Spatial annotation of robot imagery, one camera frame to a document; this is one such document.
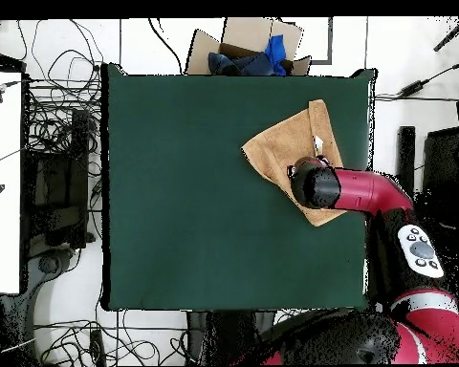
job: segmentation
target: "black border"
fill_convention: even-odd
[[[100,164],[102,166],[100,179],[102,181],[102,294],[100,306],[105,311],[109,308],[111,295],[111,249],[110,249],[110,177],[109,177],[109,65],[100,65]]]

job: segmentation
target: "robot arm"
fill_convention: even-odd
[[[299,160],[288,176],[301,205],[366,214],[369,299],[401,338],[392,362],[459,362],[457,300],[408,196],[385,176],[320,157]]]

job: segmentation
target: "white floor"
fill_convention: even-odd
[[[327,19],[326,18],[283,18],[295,21],[304,29],[296,57],[310,54],[313,59],[326,59]],[[433,48],[457,23],[455,17],[334,17],[333,62],[329,66],[312,66],[310,75],[349,76],[357,69],[376,68],[379,76],[376,94],[394,95],[407,84],[433,76],[449,66],[459,63],[459,36],[454,38],[440,52]],[[130,75],[178,74],[175,57],[151,31],[147,19],[128,20],[77,20],[88,28],[103,54],[105,62],[120,63]],[[224,20],[216,19],[162,19],[161,35],[179,56],[182,68],[193,31],[199,28],[215,38],[220,38]],[[27,72],[42,77],[31,53],[37,21],[21,21],[28,53],[25,61]],[[160,27],[153,20],[155,28]],[[101,55],[89,39],[93,56],[102,60]],[[74,49],[88,55],[84,38],[73,23],[68,20],[42,21],[37,30],[34,55],[46,72],[61,52]],[[25,54],[24,44],[15,21],[2,21],[0,27],[0,53],[21,58]],[[74,53],[61,57],[52,70],[52,76],[66,78]],[[73,78],[85,77],[88,65],[75,61]],[[459,98],[459,70],[446,73],[429,83],[415,97]],[[416,166],[423,162],[423,143],[429,131],[458,125],[454,101],[401,100],[377,101],[375,108],[375,149],[374,168],[395,174],[396,142],[398,128],[402,125],[416,127]],[[422,170],[416,171],[416,186],[421,187]],[[95,233],[92,222],[89,230]],[[35,307],[35,324],[52,324],[73,320],[95,319],[95,306],[100,289],[102,252],[100,241],[89,245],[82,252],[78,267],[45,285]],[[99,322],[110,328],[116,327],[116,314],[98,311]],[[186,327],[186,315],[179,312],[130,311],[126,316],[126,327],[133,340],[149,340],[159,348],[161,356],[172,352],[170,338],[179,337],[180,331],[150,331],[142,328]],[[47,349],[64,333],[64,329],[41,329],[37,331],[37,349]],[[120,338],[127,340],[126,332],[120,329]],[[88,346],[88,335],[80,334]],[[115,350],[114,339],[104,337],[106,351]],[[153,350],[143,345],[138,352],[151,356]],[[120,349],[120,356],[126,355]],[[64,354],[53,352],[50,359],[62,359]],[[165,364],[183,364],[181,356],[171,357]],[[157,357],[145,364],[156,364]],[[127,356],[120,365],[139,365],[133,357]]]

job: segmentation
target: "power adapter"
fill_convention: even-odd
[[[406,98],[411,95],[414,95],[415,93],[420,92],[424,88],[424,86],[429,82],[430,80],[426,79],[426,80],[417,80],[411,84],[408,84],[406,87],[403,87],[403,89],[400,91],[398,98]]]
[[[102,330],[100,329],[94,329],[90,333],[90,354],[96,367],[107,367],[102,340]]]

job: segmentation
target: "table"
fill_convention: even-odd
[[[311,226],[240,148],[321,98],[344,165],[365,169],[375,71],[101,76],[104,309],[365,304],[363,216]]]
[[[21,80],[20,73],[0,72],[0,83]],[[0,104],[0,159],[22,147],[20,84],[10,87]],[[19,293],[21,269],[21,154],[0,162],[0,293]]]

